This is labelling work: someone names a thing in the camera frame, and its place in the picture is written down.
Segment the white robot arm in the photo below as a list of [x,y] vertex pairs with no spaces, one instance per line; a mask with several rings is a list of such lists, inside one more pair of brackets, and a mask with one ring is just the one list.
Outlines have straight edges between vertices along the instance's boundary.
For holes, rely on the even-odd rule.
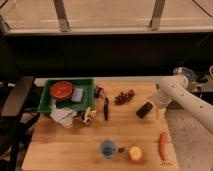
[[213,105],[187,90],[189,80],[186,76],[164,76],[159,79],[158,85],[159,89],[149,97],[156,108],[167,107],[174,100],[213,134]]

